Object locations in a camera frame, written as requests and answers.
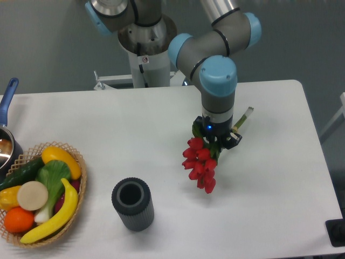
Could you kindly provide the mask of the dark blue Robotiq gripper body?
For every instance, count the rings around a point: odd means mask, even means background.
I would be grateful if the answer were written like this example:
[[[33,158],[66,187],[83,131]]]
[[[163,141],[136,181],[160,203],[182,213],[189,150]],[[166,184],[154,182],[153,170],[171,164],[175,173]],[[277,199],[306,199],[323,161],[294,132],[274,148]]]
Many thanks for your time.
[[[210,117],[202,117],[201,132],[209,141],[226,139],[230,136],[233,117],[224,122],[212,122]]]

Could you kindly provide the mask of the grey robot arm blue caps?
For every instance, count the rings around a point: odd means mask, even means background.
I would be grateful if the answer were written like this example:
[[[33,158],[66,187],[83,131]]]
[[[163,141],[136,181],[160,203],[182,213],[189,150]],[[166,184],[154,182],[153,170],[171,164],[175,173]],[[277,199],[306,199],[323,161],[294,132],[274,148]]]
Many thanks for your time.
[[[241,136],[232,128],[237,68],[230,57],[259,41],[261,24],[236,1],[201,5],[212,29],[199,38],[177,33],[161,1],[87,1],[85,8],[101,34],[117,33],[134,87],[168,86],[175,66],[201,93],[202,115],[195,123],[202,137],[218,149],[231,149]]]

